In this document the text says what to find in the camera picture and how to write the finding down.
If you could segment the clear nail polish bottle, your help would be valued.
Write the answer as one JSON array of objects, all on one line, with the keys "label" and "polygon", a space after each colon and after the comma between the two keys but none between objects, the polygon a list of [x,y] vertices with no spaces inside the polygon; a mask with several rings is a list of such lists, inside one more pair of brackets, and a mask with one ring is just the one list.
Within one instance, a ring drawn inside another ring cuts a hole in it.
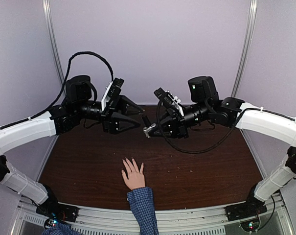
[{"label": "clear nail polish bottle", "polygon": [[147,138],[151,138],[151,135],[156,131],[156,129],[157,129],[157,125],[153,123],[148,127],[144,127],[143,132]]}]

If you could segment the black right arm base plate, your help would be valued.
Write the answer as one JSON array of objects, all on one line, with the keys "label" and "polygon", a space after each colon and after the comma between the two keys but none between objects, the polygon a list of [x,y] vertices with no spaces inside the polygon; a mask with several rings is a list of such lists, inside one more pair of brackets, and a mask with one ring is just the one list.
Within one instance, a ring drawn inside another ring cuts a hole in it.
[{"label": "black right arm base plate", "polygon": [[228,221],[241,220],[248,217],[257,216],[260,213],[267,212],[265,205],[254,205],[247,202],[229,205],[225,207]]}]

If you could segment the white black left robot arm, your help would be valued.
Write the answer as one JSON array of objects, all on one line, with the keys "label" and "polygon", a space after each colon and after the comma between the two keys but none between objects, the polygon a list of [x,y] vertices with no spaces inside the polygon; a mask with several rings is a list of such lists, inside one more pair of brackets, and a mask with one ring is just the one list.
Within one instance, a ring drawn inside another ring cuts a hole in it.
[{"label": "white black left robot arm", "polygon": [[121,122],[129,123],[130,129],[138,128],[140,123],[132,119],[128,107],[135,114],[143,109],[121,95],[123,79],[115,78],[105,90],[100,101],[97,91],[87,75],[75,76],[65,83],[66,97],[60,105],[55,105],[37,117],[28,117],[15,123],[0,127],[0,184],[30,198],[42,205],[50,217],[58,217],[62,210],[51,189],[15,169],[6,159],[5,153],[26,143],[64,134],[81,123],[81,120],[94,120],[103,131],[119,134],[127,131],[120,127]]}]

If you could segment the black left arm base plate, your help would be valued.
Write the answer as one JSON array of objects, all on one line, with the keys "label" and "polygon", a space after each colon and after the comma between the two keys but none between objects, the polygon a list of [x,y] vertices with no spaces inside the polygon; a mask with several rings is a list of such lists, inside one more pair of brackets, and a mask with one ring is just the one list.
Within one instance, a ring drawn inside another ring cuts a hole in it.
[{"label": "black left arm base plate", "polygon": [[54,209],[52,212],[49,212],[42,205],[36,206],[36,213],[61,222],[75,222],[78,211],[78,207],[65,204],[58,204],[57,209]]}]

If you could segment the mannequin hand with painted nails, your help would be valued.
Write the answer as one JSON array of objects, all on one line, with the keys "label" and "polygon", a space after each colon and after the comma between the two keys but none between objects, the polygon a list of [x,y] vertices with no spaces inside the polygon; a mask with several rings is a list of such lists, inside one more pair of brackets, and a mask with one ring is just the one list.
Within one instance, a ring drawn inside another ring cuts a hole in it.
[{"label": "mannequin hand with painted nails", "polygon": [[138,167],[134,158],[122,160],[124,168],[121,170],[122,178],[125,185],[130,189],[138,189],[146,187],[145,176],[143,174],[144,163]]}]

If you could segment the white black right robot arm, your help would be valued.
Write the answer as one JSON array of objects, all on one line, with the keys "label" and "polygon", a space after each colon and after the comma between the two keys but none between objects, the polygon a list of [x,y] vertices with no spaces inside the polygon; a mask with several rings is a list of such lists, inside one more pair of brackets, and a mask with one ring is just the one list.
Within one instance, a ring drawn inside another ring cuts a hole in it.
[{"label": "white black right robot arm", "polygon": [[296,117],[289,117],[257,107],[241,99],[227,97],[219,99],[214,80],[210,76],[189,79],[192,105],[184,107],[180,100],[162,88],[155,90],[159,99],[157,108],[165,108],[165,113],[156,113],[157,121],[145,121],[146,137],[163,137],[174,149],[187,154],[202,154],[219,146],[230,134],[204,150],[183,150],[175,146],[171,139],[188,138],[188,128],[209,121],[240,130],[250,130],[283,141],[289,145],[283,162],[264,180],[251,188],[242,205],[246,216],[254,215],[277,190],[296,177]]}]

